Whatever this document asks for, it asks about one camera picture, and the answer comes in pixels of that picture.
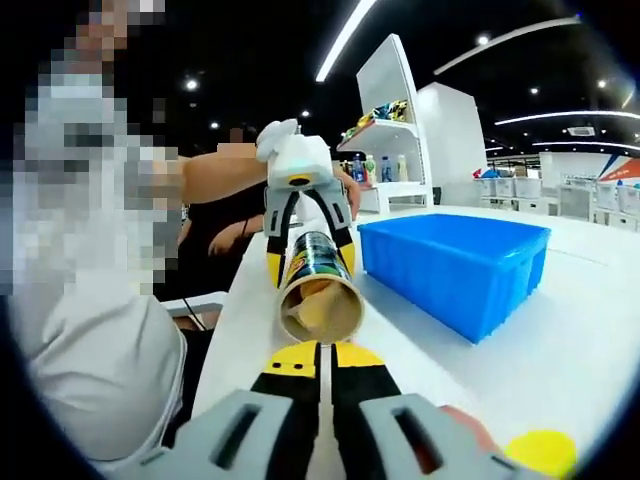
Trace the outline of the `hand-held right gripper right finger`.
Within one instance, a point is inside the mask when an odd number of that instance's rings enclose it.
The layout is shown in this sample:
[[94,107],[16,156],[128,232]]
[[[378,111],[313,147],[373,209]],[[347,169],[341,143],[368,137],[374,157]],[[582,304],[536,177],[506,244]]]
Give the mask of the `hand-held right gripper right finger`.
[[482,450],[419,394],[404,394],[383,360],[354,343],[331,346],[333,429],[349,479],[542,479]]

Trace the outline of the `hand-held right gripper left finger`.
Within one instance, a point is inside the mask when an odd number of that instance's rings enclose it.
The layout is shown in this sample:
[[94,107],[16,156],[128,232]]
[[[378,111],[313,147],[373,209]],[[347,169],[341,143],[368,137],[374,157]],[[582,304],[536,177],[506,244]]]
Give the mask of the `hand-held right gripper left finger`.
[[117,479],[304,479],[319,432],[321,344],[274,353],[237,389],[181,426]]

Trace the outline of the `person's left hand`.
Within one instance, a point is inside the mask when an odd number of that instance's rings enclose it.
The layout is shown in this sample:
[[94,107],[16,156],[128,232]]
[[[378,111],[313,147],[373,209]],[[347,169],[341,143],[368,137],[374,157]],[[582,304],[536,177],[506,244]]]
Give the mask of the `person's left hand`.
[[352,177],[342,172],[340,176],[345,187],[348,202],[351,209],[352,219],[355,220],[360,210],[361,190],[360,185]]

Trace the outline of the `person's right hand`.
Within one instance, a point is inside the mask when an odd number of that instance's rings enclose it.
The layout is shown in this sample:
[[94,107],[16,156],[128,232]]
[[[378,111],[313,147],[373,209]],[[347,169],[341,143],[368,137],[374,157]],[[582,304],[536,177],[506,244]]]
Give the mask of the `person's right hand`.
[[502,453],[502,450],[493,440],[489,431],[475,417],[451,405],[442,405],[439,407],[439,410],[470,432],[482,450],[491,453]]

